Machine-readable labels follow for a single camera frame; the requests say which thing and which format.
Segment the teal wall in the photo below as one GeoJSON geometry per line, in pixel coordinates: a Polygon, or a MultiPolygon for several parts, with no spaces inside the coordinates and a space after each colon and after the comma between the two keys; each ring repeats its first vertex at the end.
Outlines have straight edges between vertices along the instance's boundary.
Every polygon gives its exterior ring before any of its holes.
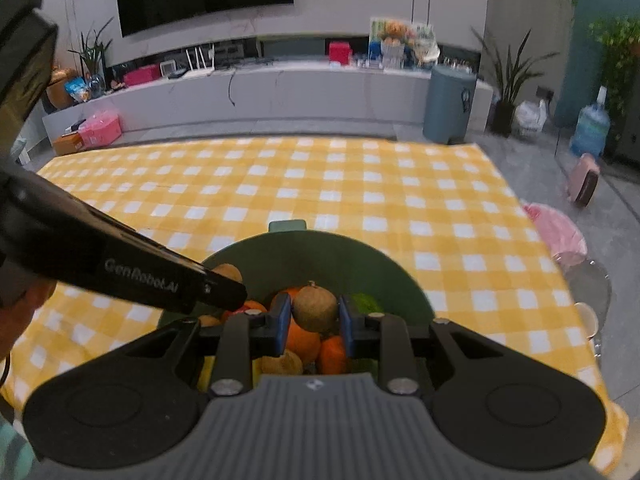
{"type": "Polygon", "coordinates": [[[594,102],[598,94],[602,48],[590,36],[589,24],[601,18],[636,14],[640,15],[640,0],[578,0],[556,124],[575,124],[581,108],[594,102]]]}

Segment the gray ribbed panel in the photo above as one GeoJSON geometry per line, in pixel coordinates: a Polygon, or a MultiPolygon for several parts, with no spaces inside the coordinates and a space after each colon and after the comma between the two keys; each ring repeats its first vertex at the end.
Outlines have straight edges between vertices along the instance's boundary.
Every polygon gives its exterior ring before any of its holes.
{"type": "Polygon", "coordinates": [[[257,390],[216,400],[190,436],[151,462],[82,471],[45,462],[29,480],[602,480],[586,462],[511,472],[454,448],[417,399],[379,390],[369,374],[264,376],[257,390]]]}

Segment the human hand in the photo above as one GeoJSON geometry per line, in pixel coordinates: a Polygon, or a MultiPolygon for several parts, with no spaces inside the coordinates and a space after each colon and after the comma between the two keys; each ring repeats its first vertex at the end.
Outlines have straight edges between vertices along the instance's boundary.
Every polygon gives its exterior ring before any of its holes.
{"type": "Polygon", "coordinates": [[[56,282],[37,278],[14,304],[0,308],[0,360],[5,359],[16,340],[27,329],[33,314],[56,290],[56,282]]]}

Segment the brown cardboard box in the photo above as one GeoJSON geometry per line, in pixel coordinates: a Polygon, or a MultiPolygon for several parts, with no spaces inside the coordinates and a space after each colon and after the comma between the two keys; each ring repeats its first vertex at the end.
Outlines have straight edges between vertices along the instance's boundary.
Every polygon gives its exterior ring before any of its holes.
{"type": "Polygon", "coordinates": [[[58,155],[81,152],[83,148],[84,142],[78,132],[63,135],[53,141],[53,149],[58,155]]]}

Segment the white plastic bag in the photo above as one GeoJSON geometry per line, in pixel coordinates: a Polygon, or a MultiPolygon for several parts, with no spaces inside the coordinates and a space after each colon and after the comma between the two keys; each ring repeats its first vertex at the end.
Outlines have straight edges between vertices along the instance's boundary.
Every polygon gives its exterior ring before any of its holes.
{"type": "Polygon", "coordinates": [[[539,105],[524,101],[516,108],[516,120],[524,130],[541,132],[545,126],[546,117],[546,101],[542,99],[540,99],[539,105]]]}

